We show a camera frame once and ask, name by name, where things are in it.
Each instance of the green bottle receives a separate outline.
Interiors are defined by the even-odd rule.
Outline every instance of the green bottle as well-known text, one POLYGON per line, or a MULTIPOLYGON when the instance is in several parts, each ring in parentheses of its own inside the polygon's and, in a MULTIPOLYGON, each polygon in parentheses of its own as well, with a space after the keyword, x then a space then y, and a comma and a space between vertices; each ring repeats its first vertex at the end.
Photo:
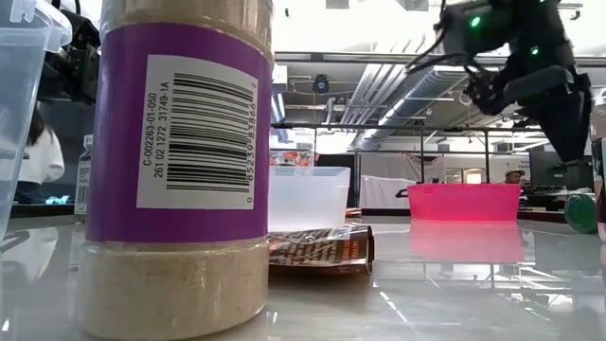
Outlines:
POLYGON ((587 194, 568 197, 564 217, 570 227, 579 233, 597 233, 596 201, 587 194))

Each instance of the green light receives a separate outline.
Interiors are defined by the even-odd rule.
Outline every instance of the green light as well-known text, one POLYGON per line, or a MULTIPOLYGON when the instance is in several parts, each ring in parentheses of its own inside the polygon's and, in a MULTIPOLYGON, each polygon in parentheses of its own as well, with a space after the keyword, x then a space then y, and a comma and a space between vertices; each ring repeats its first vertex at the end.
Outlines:
POLYGON ((472 27, 478 27, 481 22, 482 22, 482 18, 480 18, 480 17, 473 17, 473 19, 470 21, 470 25, 472 27))

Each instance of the translucent plastic bin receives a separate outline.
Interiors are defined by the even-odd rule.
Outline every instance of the translucent plastic bin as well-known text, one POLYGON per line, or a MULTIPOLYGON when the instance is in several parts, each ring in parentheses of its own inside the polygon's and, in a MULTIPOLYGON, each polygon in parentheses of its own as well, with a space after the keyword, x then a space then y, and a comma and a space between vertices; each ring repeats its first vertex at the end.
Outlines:
POLYGON ((271 167, 269 230, 343 226, 348 190, 349 168, 271 167))
POLYGON ((517 219, 519 185, 427 184, 408 188, 413 218, 439 221, 517 219))
POLYGON ((10 208, 45 52, 71 41, 67 18, 45 0, 0 1, 0 238, 10 208))

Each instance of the plastic bottle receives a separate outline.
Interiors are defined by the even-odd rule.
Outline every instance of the plastic bottle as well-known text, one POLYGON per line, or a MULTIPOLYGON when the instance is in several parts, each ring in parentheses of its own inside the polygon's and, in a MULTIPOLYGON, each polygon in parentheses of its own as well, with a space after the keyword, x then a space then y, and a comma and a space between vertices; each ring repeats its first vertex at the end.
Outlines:
POLYGON ((84 137, 84 153, 78 159, 78 178, 76 179, 76 200, 74 204, 74 223, 86 223, 86 208, 88 207, 88 191, 91 179, 91 156, 93 152, 93 136, 84 137))
POLYGON ((271 0, 115 0, 101 14, 76 319, 187 339, 267 298, 271 0))
POLYGON ((579 233, 597 233, 596 201, 590 195, 569 196, 564 206, 564 218, 579 233))

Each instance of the brown wrapper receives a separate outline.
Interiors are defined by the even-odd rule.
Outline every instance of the brown wrapper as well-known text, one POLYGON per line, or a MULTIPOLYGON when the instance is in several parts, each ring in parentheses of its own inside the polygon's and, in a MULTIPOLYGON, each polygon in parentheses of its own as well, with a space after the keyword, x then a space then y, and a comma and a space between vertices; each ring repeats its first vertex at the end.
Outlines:
POLYGON ((375 258, 370 226, 270 232, 271 275, 370 275, 375 258))

